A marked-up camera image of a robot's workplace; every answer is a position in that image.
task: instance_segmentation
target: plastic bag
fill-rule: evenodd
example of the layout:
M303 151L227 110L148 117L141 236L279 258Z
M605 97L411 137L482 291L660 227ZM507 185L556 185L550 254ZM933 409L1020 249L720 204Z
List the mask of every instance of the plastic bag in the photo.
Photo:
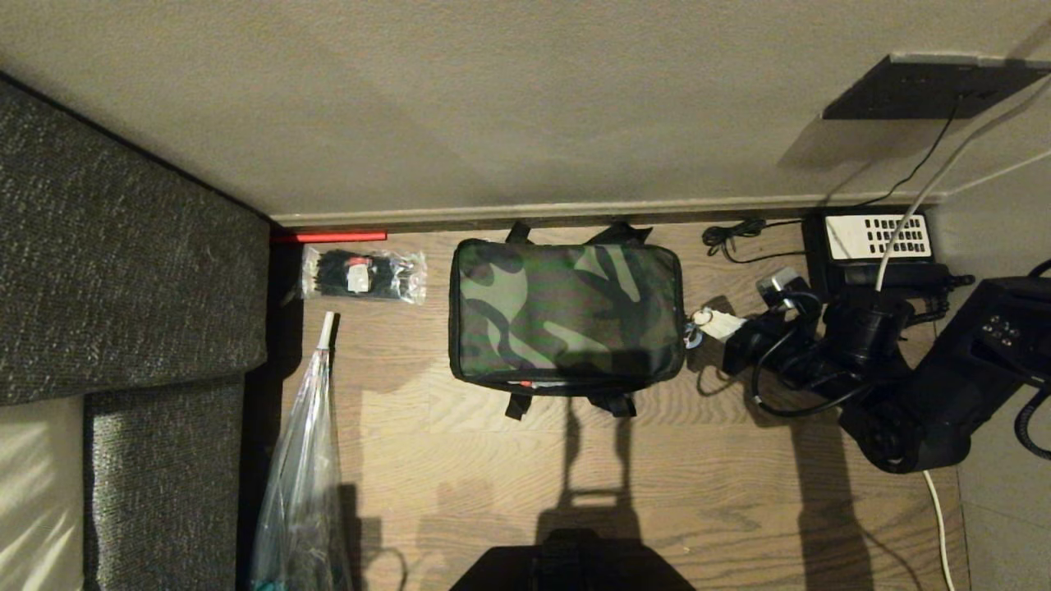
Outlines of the plastic bag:
M303 249L301 288L304 298L336 295L423 304L427 261L423 252L320 252L308 246Z
M253 591L352 591L332 436L332 312L277 439L252 552Z

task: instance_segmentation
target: red object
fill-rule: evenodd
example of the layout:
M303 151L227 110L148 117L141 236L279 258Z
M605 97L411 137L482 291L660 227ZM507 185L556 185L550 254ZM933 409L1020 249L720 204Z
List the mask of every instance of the red object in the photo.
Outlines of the red object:
M317 242L379 242L387 240L387 232L328 232L293 233L271 236L270 242L277 244L314 244Z

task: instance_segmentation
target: wood plank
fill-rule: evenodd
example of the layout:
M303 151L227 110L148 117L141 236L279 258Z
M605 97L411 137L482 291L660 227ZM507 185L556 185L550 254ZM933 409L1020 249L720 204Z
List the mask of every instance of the wood plank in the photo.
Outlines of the wood plank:
M650 239L682 260L687 310L718 301L738 314L759 312L757 279L784 265L805 272L799 256L751 265L709 258L704 227L663 224ZM579 243L599 229L542 228L531 238ZM551 524L634 532L697 589L944 588L923 478L870 466L830 414L789 422L757 413L743 396L747 373L718 371L721 350L713 344L676 379L641 392L630 427L583 400L539 399L523 421L511 421L506 394L454 380L447 351L453 249L467 238L504 236L406 233L350 245L424 250L426 304L306 303L304 351L316 343L325 310L342 314L334 411L351 546L369 589L397 589L403 576L408 591L448 589L489 548L535 544ZM738 247L741 257L798 250L799 229L771 228ZM903 349L914 362L933 331L915 327L907 337ZM286 407L305 360L285 383ZM779 395L776 382L763 384ZM569 468L568 443L580 450ZM935 480L956 588L969 589L955 470L937 470ZM563 482L611 493L598 506L569 507Z

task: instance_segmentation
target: camouflage bag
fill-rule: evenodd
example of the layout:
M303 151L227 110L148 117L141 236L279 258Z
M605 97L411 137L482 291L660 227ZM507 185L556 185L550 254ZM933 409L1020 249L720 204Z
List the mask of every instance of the camouflage bag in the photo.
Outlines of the camouflage bag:
M582 245L541 246L515 224L507 243L466 240L450 283L453 375L511 392L521 419L534 395L588 396L634 416L631 393L678 373L685 358L682 270L618 223Z

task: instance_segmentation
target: gray sofa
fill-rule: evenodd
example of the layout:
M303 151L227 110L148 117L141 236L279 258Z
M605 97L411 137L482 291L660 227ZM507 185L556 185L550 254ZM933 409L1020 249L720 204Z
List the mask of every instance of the gray sofa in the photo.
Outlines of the gray sofa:
M233 588L268 231L0 80L0 413L84 396L85 588Z

